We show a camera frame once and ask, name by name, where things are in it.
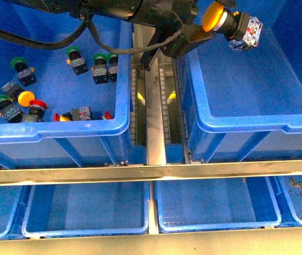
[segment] yellow push button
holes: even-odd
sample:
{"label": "yellow push button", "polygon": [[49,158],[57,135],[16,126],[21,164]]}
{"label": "yellow push button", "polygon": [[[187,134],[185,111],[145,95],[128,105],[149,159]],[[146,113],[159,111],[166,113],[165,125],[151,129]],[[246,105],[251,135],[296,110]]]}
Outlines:
{"label": "yellow push button", "polygon": [[29,107],[32,100],[35,99],[35,95],[30,91],[22,92],[18,97],[18,102],[22,107]]}
{"label": "yellow push button", "polygon": [[206,9],[202,21],[202,28],[205,32],[209,32],[219,23],[223,11],[224,5],[218,2],[213,2],[208,9]]}

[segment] blue storage crate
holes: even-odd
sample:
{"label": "blue storage crate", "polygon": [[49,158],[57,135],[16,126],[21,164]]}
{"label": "blue storage crate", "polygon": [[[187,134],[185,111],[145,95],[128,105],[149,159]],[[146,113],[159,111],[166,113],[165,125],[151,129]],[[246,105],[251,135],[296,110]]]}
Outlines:
{"label": "blue storage crate", "polygon": [[30,187],[0,187],[0,239],[24,238],[21,233]]}
{"label": "blue storage crate", "polygon": [[[211,2],[198,2],[196,23]],[[192,158],[302,158],[302,1],[237,2],[264,22],[257,48],[235,52],[217,35],[177,61]]]}
{"label": "blue storage crate", "polygon": [[148,182],[33,186],[22,233],[26,237],[144,234]]}
{"label": "blue storage crate", "polygon": [[281,216],[267,177],[156,182],[161,232],[277,226]]}
{"label": "blue storage crate", "polygon": [[290,184],[291,178],[294,178],[297,182],[302,181],[302,175],[271,177],[282,215],[282,223],[280,224],[282,227],[302,226],[301,189],[294,188]]}
{"label": "blue storage crate", "polygon": [[[101,16],[95,16],[93,21],[103,43],[131,47],[131,24]],[[49,14],[0,1],[0,28],[35,40],[63,39],[80,23],[68,14]],[[89,68],[94,64],[95,53],[106,53],[88,30],[72,45],[80,47]],[[16,80],[10,61],[17,56],[25,57],[35,68],[37,83],[25,89],[45,101],[49,109],[44,123],[8,124],[0,118],[0,168],[83,167],[128,159],[132,152],[128,129],[130,56],[119,56],[117,82],[96,85],[91,71],[74,74],[66,63],[66,49],[37,50],[0,40],[0,87]],[[114,119],[53,122],[54,113],[81,106],[90,106],[94,118],[108,110]]]}

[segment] blue plastic bin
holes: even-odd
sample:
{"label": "blue plastic bin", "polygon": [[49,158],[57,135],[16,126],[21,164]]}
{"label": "blue plastic bin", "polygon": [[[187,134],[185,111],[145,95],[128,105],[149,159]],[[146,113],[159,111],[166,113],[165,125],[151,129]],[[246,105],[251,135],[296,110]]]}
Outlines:
{"label": "blue plastic bin", "polygon": [[149,183],[33,186],[22,233],[26,237],[144,234]]}
{"label": "blue plastic bin", "polygon": [[0,187],[0,239],[24,238],[21,233],[30,187]]}
{"label": "blue plastic bin", "polygon": [[291,178],[297,182],[302,181],[302,175],[271,177],[271,182],[276,187],[275,196],[282,215],[282,227],[302,226],[301,189],[290,184]]}
{"label": "blue plastic bin", "polygon": [[[211,2],[198,2],[196,23]],[[177,61],[192,158],[302,158],[302,1],[237,2],[264,22],[257,48],[235,52],[217,35]]]}
{"label": "blue plastic bin", "polygon": [[165,152],[166,152],[167,163],[182,164],[184,162],[182,144],[178,144],[178,143],[166,144]]}
{"label": "blue plastic bin", "polygon": [[156,182],[161,232],[277,226],[281,216],[267,177]]}
{"label": "blue plastic bin", "polygon": [[[131,47],[131,24],[100,16],[93,21],[103,43]],[[68,14],[49,14],[0,1],[0,28],[35,40],[60,40],[80,23]],[[89,68],[95,53],[107,54],[88,30],[72,45],[80,47]],[[96,85],[91,71],[74,74],[66,62],[66,49],[37,50],[0,40],[0,87],[16,80],[10,61],[17,56],[25,57],[35,68],[37,83],[25,89],[45,101],[49,109],[44,123],[8,124],[0,118],[0,168],[93,166],[128,159],[132,148],[128,129],[130,56],[119,56],[117,82]],[[94,118],[109,111],[114,119],[53,122],[54,113],[81,106],[90,106]]]}

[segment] metal bar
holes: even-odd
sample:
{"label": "metal bar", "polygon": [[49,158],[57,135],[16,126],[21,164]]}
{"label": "metal bar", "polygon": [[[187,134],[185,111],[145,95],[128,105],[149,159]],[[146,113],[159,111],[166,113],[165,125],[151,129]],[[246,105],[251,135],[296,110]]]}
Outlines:
{"label": "metal bar", "polygon": [[302,254],[302,227],[0,241],[0,254]]}
{"label": "metal bar", "polygon": [[0,185],[168,181],[278,175],[302,175],[302,160],[0,170]]}
{"label": "metal bar", "polygon": [[184,163],[188,164],[189,163],[189,153],[188,153],[188,138],[189,137],[188,137],[188,133],[187,133],[188,131],[187,131],[187,127],[186,127],[184,112],[182,110],[182,94],[181,94],[181,90],[179,88],[177,66],[176,66],[176,61],[174,59],[172,60],[172,66],[173,66],[174,88],[176,91],[176,99],[177,99],[177,104],[178,104],[178,109],[179,109],[179,123],[180,123],[180,131],[181,131],[182,148],[183,148],[183,154],[184,154]]}
{"label": "metal bar", "polygon": [[[146,46],[154,34],[154,28],[144,27],[143,38]],[[158,58],[150,65],[150,71],[145,72],[145,102],[147,130],[147,164],[166,165],[164,127],[162,115],[161,84]],[[149,202],[149,234],[158,234],[158,213],[154,196],[154,182],[150,183]]]}

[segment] black cable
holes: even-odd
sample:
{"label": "black cable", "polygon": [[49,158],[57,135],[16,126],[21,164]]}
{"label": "black cable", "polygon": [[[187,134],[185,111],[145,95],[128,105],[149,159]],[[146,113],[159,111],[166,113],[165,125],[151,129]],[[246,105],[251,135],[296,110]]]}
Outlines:
{"label": "black cable", "polygon": [[172,12],[178,19],[178,22],[180,23],[180,28],[178,29],[178,31],[176,31],[172,36],[167,37],[167,39],[160,43],[160,44],[153,44],[147,47],[139,47],[137,49],[134,48],[129,48],[129,49],[115,49],[115,48],[111,48],[108,45],[105,45],[102,43],[102,41],[99,38],[99,34],[97,31],[96,26],[93,24],[92,19],[90,17],[86,18],[85,21],[87,23],[87,28],[90,31],[92,37],[94,38],[94,41],[96,41],[96,43],[103,48],[104,50],[111,52],[113,54],[120,54],[120,55],[132,55],[134,53],[144,53],[144,52],[149,52],[151,50],[154,49],[158,49],[160,47],[163,47],[165,45],[167,45],[168,43],[172,42],[173,40],[175,40],[176,38],[178,38],[182,31],[183,31],[183,22],[181,21],[181,19],[178,17],[177,14],[175,14],[174,12]]}
{"label": "black cable", "polygon": [[56,42],[35,41],[26,37],[18,36],[14,33],[0,29],[0,39],[10,41],[19,45],[24,45],[35,49],[61,49],[74,42],[86,29],[87,23],[83,21],[81,25],[68,37]]}
{"label": "black cable", "polygon": [[163,46],[167,45],[168,43],[172,42],[176,38],[178,38],[183,31],[183,22],[180,20],[180,18],[178,17],[177,14],[175,14],[174,12],[173,12],[173,14],[177,17],[178,22],[180,23],[180,28],[178,29],[178,31],[176,31],[172,36],[169,36],[164,42],[162,42],[160,44],[153,44],[153,45],[150,45],[147,47],[139,47],[137,49],[133,49],[133,48],[115,49],[115,48],[111,48],[108,45],[103,44],[99,38],[97,28],[95,27],[95,25],[92,22],[93,15],[88,15],[88,17],[86,17],[86,19],[81,23],[81,25],[70,36],[66,37],[65,39],[63,39],[61,41],[52,42],[52,43],[43,42],[43,41],[35,41],[35,40],[29,39],[26,37],[18,36],[14,33],[9,33],[2,29],[0,29],[0,39],[10,41],[15,44],[27,46],[30,48],[35,48],[35,49],[46,49],[46,50],[61,49],[61,48],[68,46],[72,42],[74,42],[84,32],[84,30],[87,27],[89,29],[92,37],[94,38],[95,42],[99,46],[101,46],[101,48],[103,48],[104,50],[114,53],[114,54],[118,54],[118,55],[119,54],[131,55],[134,53],[144,53],[144,52],[148,52],[148,51],[151,51],[154,49],[158,49],[158,48],[163,47]]}

